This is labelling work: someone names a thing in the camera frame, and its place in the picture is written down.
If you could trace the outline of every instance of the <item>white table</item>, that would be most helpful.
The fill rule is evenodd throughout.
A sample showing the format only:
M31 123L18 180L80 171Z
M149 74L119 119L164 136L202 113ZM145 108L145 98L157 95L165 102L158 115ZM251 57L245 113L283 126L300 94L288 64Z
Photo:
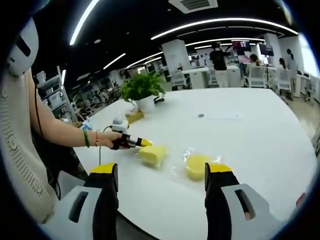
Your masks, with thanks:
M91 122L102 130L116 112L130 107L119 100L92 116ZM317 167L312 144L300 122L269 89L168 92L156 112L133 123L129 133L168 147L161 168L143 166L133 155L136 149L112 151L103 147L101 162L118 163L119 211L161 240L207 239L204 183L187 177L179 183L170 174L173 166L183 166L187 148L223 156L238 181L263 196L270 212L280 220L291 215ZM75 152L87 172L98 165L98 148L75 148Z

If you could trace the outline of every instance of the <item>screen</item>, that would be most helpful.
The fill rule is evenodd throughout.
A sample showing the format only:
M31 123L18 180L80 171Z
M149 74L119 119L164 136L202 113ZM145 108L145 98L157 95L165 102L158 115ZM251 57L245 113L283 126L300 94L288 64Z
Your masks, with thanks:
M233 41L233 50L236 52L251 52L251 46L249 41Z
M275 55L272 46L259 44L259 47L260 47L261 55L272 56L272 57Z

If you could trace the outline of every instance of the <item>white flower pot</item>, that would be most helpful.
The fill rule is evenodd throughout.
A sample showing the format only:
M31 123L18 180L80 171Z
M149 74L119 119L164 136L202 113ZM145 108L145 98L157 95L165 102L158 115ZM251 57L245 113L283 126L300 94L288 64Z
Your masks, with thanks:
M144 114L151 114L156 109L153 95L143 98L141 100L136 100L135 102L140 111Z

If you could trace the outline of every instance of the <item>ceiling light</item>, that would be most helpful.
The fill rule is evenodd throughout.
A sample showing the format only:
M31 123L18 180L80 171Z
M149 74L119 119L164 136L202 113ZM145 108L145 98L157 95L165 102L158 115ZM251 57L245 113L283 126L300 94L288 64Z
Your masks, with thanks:
M154 62L154 61L160 60L161 58L162 58L162 56L157 57L157 58L154 58L154 59L152 59L152 60L150 60L150 61L146 61L144 64L149 64L149 63L151 63L151 62Z
M61 85L65 84L65 77L66 77L66 70L63 70L62 76L61 76Z
M88 5L88 7L86 8L86 10L84 11L82 17L80 18L80 21L78 22L78 24L76 25L76 28L74 30L74 33L72 35L71 41L70 41L70 46L75 44L75 41L78 37L78 34L82 28L82 26L84 25L85 21L87 20L87 17L89 16L90 12L92 11L92 9L94 9L94 7L96 6L96 4L99 2L99 0L92 0L90 2L90 4Z
M124 57L125 55L126 55L125 53L121 54L115 60L113 60L110 63L108 63L103 69L105 70L107 67L111 66L112 64L114 64L116 61L118 61L120 58Z
M163 53L164 53L164 52L161 51L161 52L158 52L158 53L153 54L153 55L151 55L151 56L145 57L144 59L141 59L141 60L139 60L139 61L136 61L136 62L130 64L129 66L126 67L126 69L130 68L130 67L133 66L133 65L136 65L136 64L138 64L138 63L141 63L141 62L143 62L144 60L150 59L150 58L152 58L152 57L155 57L155 56L157 56L157 55L159 55L159 54L163 54Z
M89 75L90 75L90 72L88 72L88 73L86 73L86 74L78 77L76 80L79 81L79 80L81 80L81 79L84 79L84 78L88 77Z
M217 41L231 41L231 40L253 40L253 41L260 41L260 42L266 41L266 40L260 39L260 38L231 37L231 38L212 39L212 40L206 40L206 41L197 41L197 42L186 44L185 46L188 47L188 46L192 46L192 45L196 45L196 44L204 44L204 43L217 42Z
M211 45L207 45L207 46L198 46L198 47L195 47L194 49L205 49L205 48L211 48Z
M217 18L217 19L209 19L209 20L204 20L204 21L197 21L197 22L193 22L193 23L189 23L186 25L182 25L173 29L170 29L168 31L165 31L163 33L160 33L154 37L151 38L151 40L155 40L157 38L160 38L164 35L173 33L175 31L181 30L181 29L185 29L185 28L189 28L189 27L193 27L196 25L201 25L201 24L208 24L208 23L218 23L218 22L230 22L230 21L244 21L244 22L254 22L254 23L260 23L260 24L267 24L267 25L272 25L281 29L285 29L293 34L298 35L298 33L286 26L282 26L280 24L271 22L271 21L265 21L265 20L260 20L260 19L253 19L253 18L244 18L244 17L228 17L228 18Z
M244 39L236 39L236 40L231 40L231 42L239 42L239 41L241 41L241 42L250 42L250 40L244 40Z

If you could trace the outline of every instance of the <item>bracelet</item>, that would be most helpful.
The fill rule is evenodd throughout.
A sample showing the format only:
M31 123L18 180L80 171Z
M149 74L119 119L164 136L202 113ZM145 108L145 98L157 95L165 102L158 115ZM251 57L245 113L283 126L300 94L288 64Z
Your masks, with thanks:
M88 139L88 133L86 129L83 129L83 134L84 134L84 141L85 141L85 145L90 148L90 143L89 143L89 139Z
M98 139L98 131L95 132L95 146L98 147L99 139Z

